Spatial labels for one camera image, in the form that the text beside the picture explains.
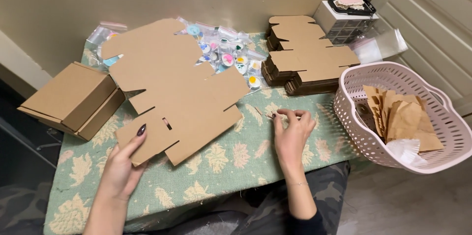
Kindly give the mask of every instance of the pink plastic basket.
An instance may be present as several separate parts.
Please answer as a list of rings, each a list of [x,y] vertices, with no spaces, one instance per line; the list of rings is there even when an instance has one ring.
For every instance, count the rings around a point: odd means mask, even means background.
[[[374,132],[375,122],[370,110],[367,110],[367,114],[356,111],[356,107],[368,109],[363,85],[394,90],[398,94],[415,94],[426,100],[426,111],[445,148],[420,153],[428,161],[425,166],[402,164]],[[334,111],[361,153],[379,165],[430,174],[450,168],[472,156],[472,132],[453,109],[449,97],[398,63],[369,63],[346,69],[339,78]]]

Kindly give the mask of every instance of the green tablecloth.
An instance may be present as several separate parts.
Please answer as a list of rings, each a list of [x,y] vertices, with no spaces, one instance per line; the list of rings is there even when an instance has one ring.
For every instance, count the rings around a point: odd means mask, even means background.
[[[251,34],[251,39],[254,43],[250,48],[267,54],[262,33]],[[90,55],[88,47],[86,44],[83,63],[87,63]],[[244,117],[191,158],[178,166],[173,166],[164,153],[150,160],[131,197],[125,230],[164,228],[207,199],[282,179],[272,145],[271,120],[260,115],[255,107],[263,113],[285,107],[311,111],[317,125],[303,152],[306,171],[358,156],[333,111],[333,96],[291,97],[283,87],[245,96],[237,103]],[[116,143],[113,132],[136,116],[131,104],[125,101],[90,142],[65,135],[44,234],[82,232],[107,156]]]

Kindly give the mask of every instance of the door panel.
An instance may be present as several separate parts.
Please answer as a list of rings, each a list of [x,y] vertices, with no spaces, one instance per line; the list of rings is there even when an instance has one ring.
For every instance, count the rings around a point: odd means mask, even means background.
[[[372,0],[376,27],[399,28],[409,50],[392,57],[472,112],[472,0]]]

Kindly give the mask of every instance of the dark nail polish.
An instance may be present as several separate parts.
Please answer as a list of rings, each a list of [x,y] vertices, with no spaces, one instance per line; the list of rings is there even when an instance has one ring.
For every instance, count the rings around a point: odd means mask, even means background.
[[[143,135],[143,133],[145,132],[145,130],[146,130],[146,123],[143,124],[143,125],[141,126],[141,128],[139,128],[138,133],[137,133],[136,135],[137,135],[137,136]]]

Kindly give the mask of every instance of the cardboard box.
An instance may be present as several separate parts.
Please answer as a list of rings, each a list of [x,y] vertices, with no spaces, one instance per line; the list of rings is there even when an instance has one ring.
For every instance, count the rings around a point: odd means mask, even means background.
[[[176,165],[242,117],[235,103],[249,91],[244,77],[235,66],[219,74],[209,63],[195,66],[202,50],[191,35],[174,34],[183,29],[163,19],[102,46],[104,59],[123,54],[109,68],[123,91],[145,89],[129,99],[140,116],[115,132],[125,147],[146,123],[146,140],[131,156],[135,166],[162,151]]]
[[[334,92],[341,73],[358,64],[347,46],[334,47],[309,16],[273,16],[269,19],[269,56],[262,73],[269,85],[284,83],[288,94]]]
[[[75,62],[18,110],[88,141],[124,100],[125,96],[107,73]]]
[[[350,43],[356,36],[363,34],[379,19],[377,14],[372,16],[354,16],[336,13],[324,0],[318,6],[313,18],[326,34],[325,38],[333,44]]]

